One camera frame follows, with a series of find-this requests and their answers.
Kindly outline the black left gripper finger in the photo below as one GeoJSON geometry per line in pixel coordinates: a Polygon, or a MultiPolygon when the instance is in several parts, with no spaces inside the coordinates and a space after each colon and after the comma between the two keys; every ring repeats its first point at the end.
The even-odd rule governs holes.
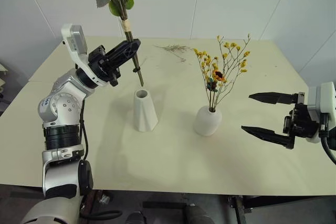
{"type": "Polygon", "coordinates": [[[111,69],[116,69],[130,60],[140,47],[140,40],[124,40],[106,53],[106,65],[111,69]]]}

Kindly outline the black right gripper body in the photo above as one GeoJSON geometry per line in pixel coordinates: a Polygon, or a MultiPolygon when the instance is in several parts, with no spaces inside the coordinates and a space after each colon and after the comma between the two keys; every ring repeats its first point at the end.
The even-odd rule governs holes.
{"type": "Polygon", "coordinates": [[[294,104],[289,115],[284,119],[283,133],[288,136],[312,138],[319,124],[311,119],[307,105],[304,104],[305,95],[303,92],[295,94],[283,94],[281,103],[294,104]]]}

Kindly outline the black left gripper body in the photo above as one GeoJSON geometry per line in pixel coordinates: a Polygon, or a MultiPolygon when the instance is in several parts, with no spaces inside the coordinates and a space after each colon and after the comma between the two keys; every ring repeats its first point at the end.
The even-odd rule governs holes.
{"type": "Polygon", "coordinates": [[[109,82],[113,87],[117,86],[121,77],[119,66],[113,64],[105,52],[104,46],[98,46],[88,56],[89,67],[93,73],[104,82],[109,82]]]}

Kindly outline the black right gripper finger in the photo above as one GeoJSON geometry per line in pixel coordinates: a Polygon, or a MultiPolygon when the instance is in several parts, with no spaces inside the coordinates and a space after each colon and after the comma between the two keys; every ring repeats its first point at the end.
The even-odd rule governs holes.
{"type": "Polygon", "coordinates": [[[298,94],[286,94],[278,92],[262,92],[249,95],[249,98],[269,104],[295,104],[298,102],[298,94]]]}
{"type": "Polygon", "coordinates": [[[295,138],[286,135],[276,134],[272,130],[260,128],[260,127],[252,127],[252,126],[241,126],[245,132],[263,140],[266,142],[282,145],[283,147],[292,150],[295,144],[295,138]]]}

